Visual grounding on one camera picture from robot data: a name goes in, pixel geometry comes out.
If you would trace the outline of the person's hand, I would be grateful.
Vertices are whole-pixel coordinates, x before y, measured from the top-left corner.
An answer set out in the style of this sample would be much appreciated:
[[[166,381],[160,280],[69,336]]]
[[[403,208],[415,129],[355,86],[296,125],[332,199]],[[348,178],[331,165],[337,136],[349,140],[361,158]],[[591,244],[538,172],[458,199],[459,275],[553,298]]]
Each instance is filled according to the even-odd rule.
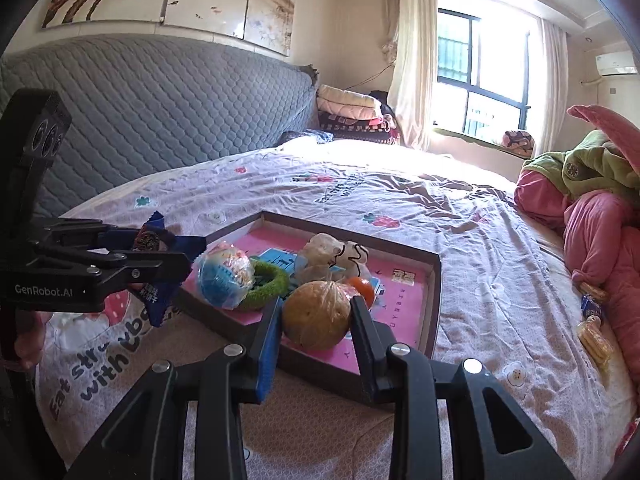
[[[16,312],[17,336],[14,351],[17,356],[15,367],[18,370],[30,370],[41,361],[46,341],[46,328],[51,318],[51,312]]]

